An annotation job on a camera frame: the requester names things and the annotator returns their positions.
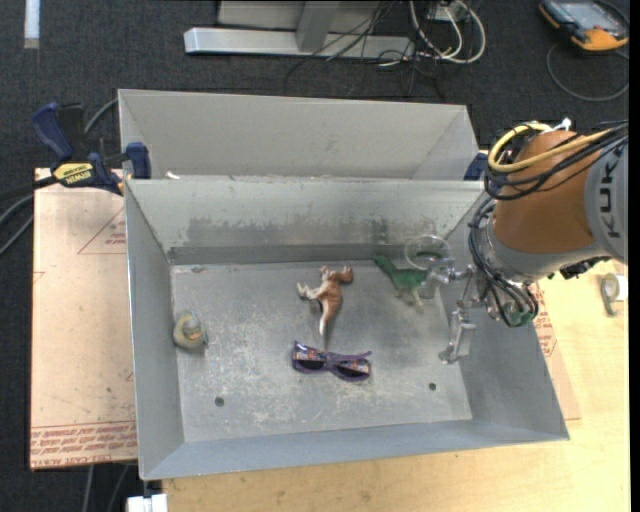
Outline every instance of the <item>bin floor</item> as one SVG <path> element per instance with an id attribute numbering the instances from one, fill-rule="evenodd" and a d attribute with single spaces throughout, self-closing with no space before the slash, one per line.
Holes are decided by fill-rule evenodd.
<path id="1" fill-rule="evenodd" d="M 296 283 L 320 285 L 327 262 L 174 266 L 174 312 L 193 308 L 209 343 L 176 348 L 185 441 L 471 419 L 458 365 L 438 358 L 449 341 L 438 295 L 421 309 L 398 298 L 373 262 L 353 267 L 326 342 L 317 301 Z M 291 365 L 294 340 L 343 354 L 372 351 L 371 377 L 346 382 Z"/>

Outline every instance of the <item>green toy dinosaur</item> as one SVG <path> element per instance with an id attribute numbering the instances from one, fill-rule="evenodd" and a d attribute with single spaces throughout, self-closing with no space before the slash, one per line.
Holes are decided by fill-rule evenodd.
<path id="1" fill-rule="evenodd" d="M 406 292 L 411 295 L 415 304 L 422 306 L 418 289 L 427 280 L 427 271 L 413 268 L 397 268 L 389 258 L 382 254 L 374 255 L 373 261 L 391 278 L 397 297 L 400 297 L 402 292 Z"/>

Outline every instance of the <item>toy dinosaur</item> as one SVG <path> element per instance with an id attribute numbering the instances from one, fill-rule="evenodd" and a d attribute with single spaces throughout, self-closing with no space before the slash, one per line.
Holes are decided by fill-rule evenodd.
<path id="1" fill-rule="evenodd" d="M 298 295 L 301 299 L 318 300 L 322 305 L 322 318 L 320 319 L 320 334 L 324 336 L 329 320 L 338 312 L 342 301 L 342 290 L 340 283 L 350 283 L 353 281 L 353 270 L 351 267 L 344 267 L 342 272 L 329 270 L 326 265 L 320 269 L 322 273 L 322 284 L 314 289 L 306 284 L 298 283 Z"/>
<path id="2" fill-rule="evenodd" d="M 428 271 L 414 268 L 397 268 L 389 258 L 382 254 L 374 255 L 373 261 L 389 276 L 396 289 L 397 297 L 400 297 L 403 292 L 408 293 L 416 305 L 422 306 L 418 289 L 427 280 Z"/>

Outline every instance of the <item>brown toy animal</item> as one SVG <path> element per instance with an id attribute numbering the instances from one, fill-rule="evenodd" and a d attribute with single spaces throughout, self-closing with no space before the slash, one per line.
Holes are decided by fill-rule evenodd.
<path id="1" fill-rule="evenodd" d="M 322 284 L 318 288 L 311 289 L 306 284 L 298 283 L 298 294 L 301 299 L 318 300 L 322 305 L 322 318 L 320 318 L 320 334 L 324 336 L 327 324 L 336 315 L 342 301 L 341 283 L 353 281 L 353 269 L 345 266 L 342 272 L 329 270 L 326 265 L 320 269 Z"/>

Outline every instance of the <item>cardboard sheet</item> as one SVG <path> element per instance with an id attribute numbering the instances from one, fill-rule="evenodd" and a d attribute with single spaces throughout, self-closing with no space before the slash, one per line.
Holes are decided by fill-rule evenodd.
<path id="1" fill-rule="evenodd" d="M 32 469 L 137 457 L 124 200 L 35 194 Z"/>

